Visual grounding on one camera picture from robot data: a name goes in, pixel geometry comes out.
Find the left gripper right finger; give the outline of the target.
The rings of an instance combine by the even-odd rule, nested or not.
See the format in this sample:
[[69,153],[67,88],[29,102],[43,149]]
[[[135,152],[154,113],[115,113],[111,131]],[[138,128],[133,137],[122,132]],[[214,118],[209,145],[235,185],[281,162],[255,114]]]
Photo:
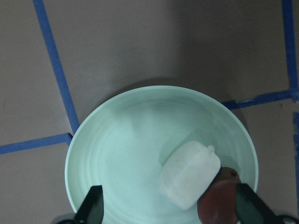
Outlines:
[[272,223],[272,211],[246,183],[236,185],[235,212],[241,224]]

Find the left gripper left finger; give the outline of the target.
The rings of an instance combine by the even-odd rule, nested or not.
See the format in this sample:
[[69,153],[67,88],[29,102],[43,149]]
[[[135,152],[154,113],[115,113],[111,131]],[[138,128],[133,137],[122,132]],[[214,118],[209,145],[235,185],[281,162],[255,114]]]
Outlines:
[[103,189],[91,186],[74,220],[77,224],[101,224],[104,217]]

